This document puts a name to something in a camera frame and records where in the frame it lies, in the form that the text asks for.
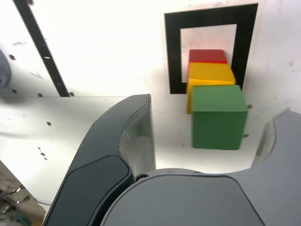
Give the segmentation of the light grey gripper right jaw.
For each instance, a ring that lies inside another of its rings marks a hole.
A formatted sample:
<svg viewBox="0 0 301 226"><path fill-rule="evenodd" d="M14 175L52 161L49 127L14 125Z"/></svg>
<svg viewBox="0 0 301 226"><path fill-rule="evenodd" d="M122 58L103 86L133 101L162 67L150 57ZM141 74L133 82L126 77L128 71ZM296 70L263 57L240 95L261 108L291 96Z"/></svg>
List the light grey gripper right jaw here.
<svg viewBox="0 0 301 226"><path fill-rule="evenodd" d="M103 226L298 226L301 116L266 124L250 168L227 174L152 175L111 205Z"/></svg>

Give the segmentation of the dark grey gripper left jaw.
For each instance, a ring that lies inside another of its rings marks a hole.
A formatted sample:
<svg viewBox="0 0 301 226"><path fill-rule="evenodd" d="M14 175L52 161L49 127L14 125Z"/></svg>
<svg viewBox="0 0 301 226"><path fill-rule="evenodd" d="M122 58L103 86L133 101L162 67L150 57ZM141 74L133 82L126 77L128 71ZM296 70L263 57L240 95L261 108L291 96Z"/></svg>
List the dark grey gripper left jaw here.
<svg viewBox="0 0 301 226"><path fill-rule="evenodd" d="M127 97L98 118L85 135L44 225L100 225L135 177L155 168L151 96Z"/></svg>

